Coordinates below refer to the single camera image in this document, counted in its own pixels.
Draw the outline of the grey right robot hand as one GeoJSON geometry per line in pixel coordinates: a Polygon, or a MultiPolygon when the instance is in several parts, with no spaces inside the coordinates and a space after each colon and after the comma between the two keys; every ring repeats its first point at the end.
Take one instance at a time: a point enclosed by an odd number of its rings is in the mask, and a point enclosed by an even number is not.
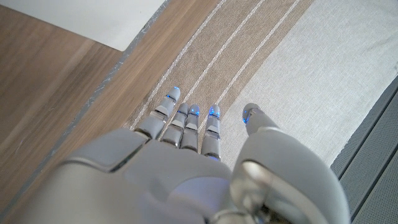
{"type": "Polygon", "coordinates": [[[13,223],[349,223],[336,175],[247,104],[248,138],[233,168],[220,158],[220,109],[198,140],[197,105],[171,89],[136,129],[71,153],[13,223]]]}

